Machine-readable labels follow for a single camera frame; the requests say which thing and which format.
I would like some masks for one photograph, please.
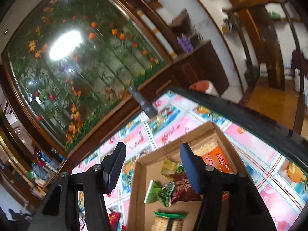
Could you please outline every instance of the wooden chair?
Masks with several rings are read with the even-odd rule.
[[[293,21],[285,7],[286,2],[287,0],[246,0],[236,3],[231,9],[223,9],[222,11],[231,15],[235,22],[247,57],[247,69],[252,78],[252,82],[244,93],[240,104],[276,120],[297,133],[301,133],[305,111],[303,68],[300,65],[300,91],[298,93],[295,91],[294,81],[284,80],[284,67],[277,34],[273,20],[265,9],[265,5],[269,3],[281,5],[291,27],[296,49],[300,50]],[[253,65],[247,43],[238,23],[238,18],[235,15],[236,12],[245,9],[249,9],[256,23],[257,30],[261,32],[260,37],[263,40],[264,62],[266,63],[268,73],[267,78],[253,77]]]

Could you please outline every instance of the red candy wrapper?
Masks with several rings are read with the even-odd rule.
[[[109,221],[110,221],[111,230],[116,231],[116,228],[119,222],[119,214],[116,212],[109,214]]]
[[[186,173],[169,175],[174,179],[175,188],[171,204],[177,201],[201,201],[200,195],[191,188]]]

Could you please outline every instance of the orange snack package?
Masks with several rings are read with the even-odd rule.
[[[233,173],[228,160],[224,156],[218,142],[215,139],[202,145],[200,148],[193,150],[195,155],[201,156],[206,165],[212,165],[220,172]]]

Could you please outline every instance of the cardboard box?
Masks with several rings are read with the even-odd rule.
[[[134,179],[131,189],[131,198],[129,206],[129,216],[127,228],[128,231],[149,231],[154,223],[154,211],[163,213],[186,213],[184,219],[183,231],[191,231],[194,227],[201,201],[183,202],[178,201],[171,207],[164,207],[159,201],[144,204],[144,197],[150,180],[157,181],[160,185],[165,185],[170,180],[161,174],[161,167],[165,156],[167,155],[174,162],[181,162],[179,146],[187,142],[192,150],[199,148],[202,144],[215,138],[219,147],[222,149],[226,159],[232,167],[234,173],[246,171],[245,165],[237,152],[221,132],[221,130],[212,122],[207,122],[190,133],[180,137],[172,143],[140,158],[135,166]],[[227,219],[228,201],[223,202],[221,220]],[[225,221],[220,221],[218,230],[225,229]]]

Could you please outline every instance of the metal bolt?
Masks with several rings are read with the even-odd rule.
[[[247,174],[244,171],[239,171],[238,175],[243,178],[247,176]]]
[[[101,170],[101,169],[102,169],[102,166],[99,165],[99,164],[96,164],[96,165],[93,166],[93,170],[94,170],[94,171],[99,171],[99,170]]]
[[[214,167],[211,166],[211,165],[207,165],[207,166],[205,166],[205,169],[206,169],[207,171],[211,172],[211,171],[214,170]]]
[[[65,178],[68,176],[68,172],[67,171],[61,172],[60,176],[61,178]]]

